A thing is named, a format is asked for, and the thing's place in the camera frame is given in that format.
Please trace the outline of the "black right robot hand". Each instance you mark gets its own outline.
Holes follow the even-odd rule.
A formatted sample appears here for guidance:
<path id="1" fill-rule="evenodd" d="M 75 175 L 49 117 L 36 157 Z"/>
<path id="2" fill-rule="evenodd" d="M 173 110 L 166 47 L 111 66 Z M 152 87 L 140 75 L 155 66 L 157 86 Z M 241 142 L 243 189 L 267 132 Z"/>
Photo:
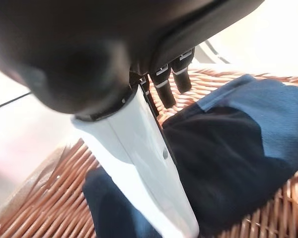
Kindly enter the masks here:
<path id="1" fill-rule="evenodd" d="M 259 0 L 0 0 L 0 71 L 72 123 L 128 200 L 164 238 L 199 226 L 157 122 L 191 89 L 195 47 Z"/>

